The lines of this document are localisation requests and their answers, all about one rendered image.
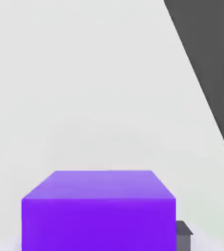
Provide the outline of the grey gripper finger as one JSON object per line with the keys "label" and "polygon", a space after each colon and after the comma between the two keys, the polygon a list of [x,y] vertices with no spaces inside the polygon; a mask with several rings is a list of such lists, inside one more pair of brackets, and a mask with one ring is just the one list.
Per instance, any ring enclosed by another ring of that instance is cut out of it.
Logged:
{"label": "grey gripper finger", "polygon": [[176,251],[208,251],[205,237],[198,231],[190,229],[182,220],[176,221]]}

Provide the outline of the small purple cube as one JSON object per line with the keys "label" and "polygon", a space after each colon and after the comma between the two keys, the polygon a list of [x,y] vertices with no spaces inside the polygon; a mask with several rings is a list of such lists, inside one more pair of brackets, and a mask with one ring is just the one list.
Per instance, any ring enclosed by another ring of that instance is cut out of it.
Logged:
{"label": "small purple cube", "polygon": [[56,171],[22,199],[22,251],[176,251],[176,199],[152,171]]}

